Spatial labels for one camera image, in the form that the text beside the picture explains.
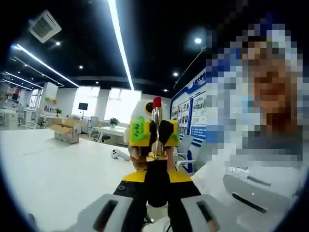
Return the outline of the person's right hand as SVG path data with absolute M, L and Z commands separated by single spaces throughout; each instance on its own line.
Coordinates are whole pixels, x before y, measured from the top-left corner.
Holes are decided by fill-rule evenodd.
M 168 156 L 167 160 L 167 169 L 169 171 L 175 171 L 173 159 L 174 147 L 164 147 L 166 155 Z M 130 160 L 132 161 L 133 166 L 136 170 L 146 170 L 148 163 L 146 161 L 146 156 L 151 151 L 150 147 L 137 147 L 137 146 L 128 146 L 128 151 L 130 153 Z

